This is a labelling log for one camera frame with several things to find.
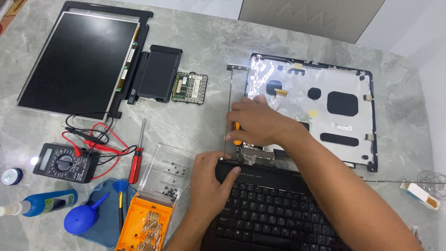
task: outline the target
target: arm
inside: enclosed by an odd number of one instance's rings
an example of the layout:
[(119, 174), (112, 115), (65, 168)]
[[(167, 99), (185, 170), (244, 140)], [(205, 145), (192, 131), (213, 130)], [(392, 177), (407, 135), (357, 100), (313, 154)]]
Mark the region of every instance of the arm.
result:
[(278, 144), (298, 166), (316, 201), (342, 240), (357, 251), (422, 251), (392, 208), (299, 122), (272, 110), (263, 95), (235, 102), (228, 115), (244, 131), (227, 140)]
[(240, 167), (233, 168), (220, 184), (215, 178), (215, 166), (220, 157), (230, 158), (218, 151), (195, 157), (190, 179), (190, 206), (166, 251), (199, 251), (207, 227), (223, 210)]

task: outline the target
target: hand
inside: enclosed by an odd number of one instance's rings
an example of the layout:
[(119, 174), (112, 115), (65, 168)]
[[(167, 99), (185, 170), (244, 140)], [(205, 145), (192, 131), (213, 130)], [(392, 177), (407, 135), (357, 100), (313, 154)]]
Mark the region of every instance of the hand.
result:
[(199, 154), (192, 169), (189, 213), (199, 216), (206, 228), (223, 210), (232, 184), (240, 173), (240, 167), (234, 167), (220, 184), (215, 178), (215, 166), (221, 157), (231, 158), (222, 151)]
[(270, 108), (263, 94), (256, 96), (254, 100), (242, 97), (240, 102), (234, 102), (232, 111), (228, 113), (230, 128), (233, 128), (234, 121), (243, 130), (228, 133), (226, 140), (241, 140), (256, 146), (283, 146), (290, 135), (298, 134), (302, 138), (310, 135), (301, 123)]

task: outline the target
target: person's right hand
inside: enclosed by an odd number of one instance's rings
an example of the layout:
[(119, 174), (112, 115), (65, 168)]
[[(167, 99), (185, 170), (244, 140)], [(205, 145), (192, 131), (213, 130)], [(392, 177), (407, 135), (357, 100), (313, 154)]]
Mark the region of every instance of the person's right hand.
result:
[(268, 106), (266, 98), (260, 94), (251, 100), (242, 97), (232, 104), (228, 113), (228, 123), (238, 122), (243, 130), (234, 130), (226, 135), (226, 140), (241, 140), (256, 146), (277, 144), (282, 146), (291, 134), (306, 137), (306, 128), (292, 118), (286, 117)]

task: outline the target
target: blue cloth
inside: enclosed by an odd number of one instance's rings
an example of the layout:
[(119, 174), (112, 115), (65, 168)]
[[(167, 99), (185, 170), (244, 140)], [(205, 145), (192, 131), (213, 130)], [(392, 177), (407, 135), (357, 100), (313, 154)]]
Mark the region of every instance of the blue cloth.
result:
[[(93, 205), (104, 194), (110, 192), (107, 199), (97, 208), (98, 220), (96, 223), (85, 233), (76, 234), (81, 238), (100, 244), (106, 248), (115, 247), (119, 240), (119, 196), (113, 189), (113, 182), (117, 179), (107, 179), (95, 187), (95, 189), (88, 196), (86, 205)], [(130, 186), (127, 187), (127, 191), (123, 195), (122, 208), (124, 213), (124, 219), (127, 215), (128, 207), (133, 196), (135, 196), (135, 189)]]

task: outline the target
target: laptop keyboard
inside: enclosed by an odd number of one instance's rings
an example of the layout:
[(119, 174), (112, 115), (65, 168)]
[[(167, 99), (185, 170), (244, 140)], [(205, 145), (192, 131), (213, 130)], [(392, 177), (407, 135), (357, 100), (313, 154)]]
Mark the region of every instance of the laptop keyboard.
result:
[(293, 251), (349, 251), (309, 195), (234, 183), (218, 237)]

